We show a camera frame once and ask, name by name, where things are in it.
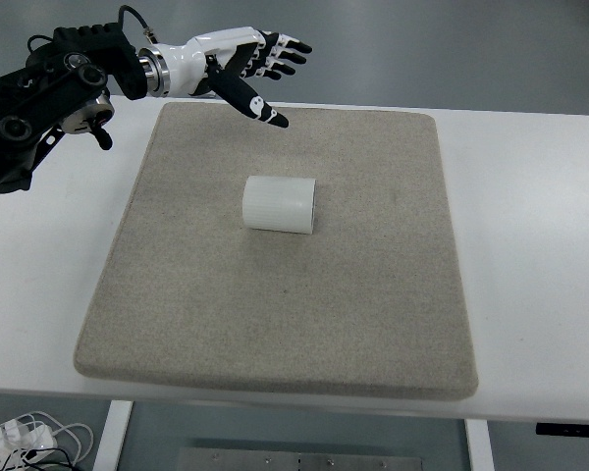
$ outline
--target robot finger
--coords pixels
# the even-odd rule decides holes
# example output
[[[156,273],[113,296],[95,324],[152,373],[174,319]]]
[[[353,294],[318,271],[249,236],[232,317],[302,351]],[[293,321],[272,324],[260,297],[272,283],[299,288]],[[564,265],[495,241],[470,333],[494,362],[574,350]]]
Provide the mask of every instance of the robot finger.
[[[304,42],[299,41],[294,37],[290,37],[286,34],[280,34],[279,39],[277,40],[277,45],[282,46],[287,49],[293,49],[297,52],[301,52],[303,54],[309,54],[312,52],[312,48],[305,44]]]
[[[295,73],[295,69],[293,69],[291,66],[287,66],[283,62],[272,58],[266,60],[266,70],[281,72],[287,76],[291,76]]]
[[[272,80],[279,80],[282,77],[281,74],[279,74],[275,71],[268,71],[266,69],[260,70],[257,75],[260,77],[268,77],[269,79],[272,79]]]
[[[287,59],[295,64],[305,64],[307,60],[303,56],[299,56],[295,52],[290,52],[287,49],[282,49],[276,56],[278,59]]]

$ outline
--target black cable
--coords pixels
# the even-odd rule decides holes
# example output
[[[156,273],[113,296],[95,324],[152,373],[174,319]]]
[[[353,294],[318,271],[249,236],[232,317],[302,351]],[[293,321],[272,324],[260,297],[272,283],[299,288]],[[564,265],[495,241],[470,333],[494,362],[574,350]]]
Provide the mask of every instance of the black cable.
[[[70,459],[70,456],[68,455],[68,452],[65,451],[62,448],[54,447],[54,448],[34,448],[34,449],[30,449],[29,451],[27,451],[27,453],[25,454],[24,458],[26,458],[27,457],[27,454],[29,454],[31,451],[34,451],[34,452],[40,452],[40,451],[61,451],[63,453],[63,455],[66,457],[66,461],[68,461],[68,465],[72,467],[72,460]]]
[[[45,39],[46,41],[52,42],[52,37],[44,36],[43,34],[35,34],[28,39],[28,43],[27,43],[28,52],[32,52],[31,45],[32,45],[32,42],[35,41],[36,39]]]
[[[26,461],[24,459],[23,462],[24,462],[25,466],[28,466],[32,469],[41,469],[42,471],[44,471],[46,468],[42,468],[40,465],[44,465],[44,464],[52,464],[53,466],[62,466],[66,469],[80,471],[80,469],[77,466],[73,466],[72,464],[68,464],[68,463],[61,463],[59,461],[39,461],[38,463],[29,463],[28,461]]]
[[[139,23],[141,24],[141,27],[143,27],[144,29],[149,29],[149,26],[142,17],[142,15],[140,15],[134,7],[130,7],[129,5],[123,5],[122,7],[120,7],[120,10],[118,10],[118,25],[120,25],[120,29],[122,29],[123,24],[125,22],[125,12],[129,12],[134,17],[136,17]]]

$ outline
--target white table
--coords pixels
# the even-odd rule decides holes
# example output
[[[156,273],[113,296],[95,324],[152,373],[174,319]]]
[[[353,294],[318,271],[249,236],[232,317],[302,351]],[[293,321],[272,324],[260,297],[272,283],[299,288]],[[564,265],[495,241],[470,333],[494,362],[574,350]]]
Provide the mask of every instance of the white table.
[[[67,136],[31,191],[0,195],[0,392],[589,422],[589,117],[410,110],[437,122],[480,378],[475,396],[437,402],[203,391],[77,373],[87,304],[165,101],[113,103],[112,151]]]

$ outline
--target black fingertip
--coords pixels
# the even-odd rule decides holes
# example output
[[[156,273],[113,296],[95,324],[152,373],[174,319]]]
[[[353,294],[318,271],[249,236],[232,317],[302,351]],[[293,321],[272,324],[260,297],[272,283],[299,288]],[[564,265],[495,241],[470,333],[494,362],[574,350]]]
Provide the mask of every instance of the black fingertip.
[[[295,51],[302,52],[303,54],[309,54],[312,52],[312,48],[310,46],[300,41],[288,41],[286,47],[290,47]]]
[[[303,56],[299,56],[298,54],[295,54],[293,52],[282,52],[279,55],[280,59],[288,59],[291,62],[294,62],[295,64],[305,64],[306,59]]]
[[[268,122],[270,125],[277,126],[278,128],[287,128],[288,127],[288,118],[284,115],[280,115],[279,113],[275,118]]]
[[[266,71],[266,72],[264,72],[264,77],[268,77],[269,79],[272,79],[272,80],[279,80],[282,77],[282,75],[278,74],[274,71]]]
[[[295,74],[295,69],[291,66],[287,66],[286,64],[274,64],[273,70],[281,72],[282,74],[286,74],[287,76],[292,76]]]

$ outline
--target gray floor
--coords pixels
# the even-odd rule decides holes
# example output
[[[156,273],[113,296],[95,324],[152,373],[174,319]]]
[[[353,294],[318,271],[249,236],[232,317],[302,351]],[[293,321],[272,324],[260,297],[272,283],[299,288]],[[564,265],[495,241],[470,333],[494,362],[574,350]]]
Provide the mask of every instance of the gray floor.
[[[419,457],[424,471],[470,469],[463,421],[139,403],[120,471],[174,469],[183,446]]]
[[[308,42],[314,52],[294,77],[250,82],[268,101],[589,115],[589,0],[162,0],[156,4],[134,0],[131,4],[155,27],[160,40],[171,44],[234,26],[278,30]],[[56,26],[115,21],[119,5],[106,0],[0,2],[0,76],[24,65],[31,35],[51,34]],[[127,18],[126,31],[133,44],[143,44],[132,19]],[[58,152],[60,146],[50,158],[59,158]],[[91,425],[104,415],[103,409],[106,413],[108,405],[95,402],[89,409],[84,402],[48,400],[0,396],[0,421],[31,408],[56,407],[71,413],[81,410],[79,420]],[[152,462],[136,444],[153,434],[155,424],[163,428],[155,439],[162,445],[166,440],[178,445],[174,431],[179,430],[186,430],[186,438],[266,442],[273,436],[255,432],[274,430],[271,427],[284,421],[296,431],[271,440],[312,444],[317,443],[314,436],[318,443],[329,445],[374,446],[376,438],[384,440],[383,434],[376,435],[377,426],[388,430],[393,444],[402,438],[389,418],[333,417],[338,421],[334,429],[329,425],[324,429],[321,426],[326,424],[319,422],[323,414],[293,414],[290,418],[281,414],[276,418],[257,410],[193,410],[187,413],[191,419],[187,425],[175,422],[176,428],[166,429],[166,421],[175,415],[172,409],[140,404],[123,469],[138,469],[128,466],[140,458]],[[234,432],[230,429],[234,421],[248,428],[237,425]],[[375,434],[359,433],[360,421],[368,427],[361,430]],[[498,471],[565,469],[564,463],[570,463],[568,469],[589,469],[589,461],[578,465],[589,459],[589,442],[537,439],[530,432],[532,427],[496,424],[492,428]],[[384,443],[388,449],[401,448]]]

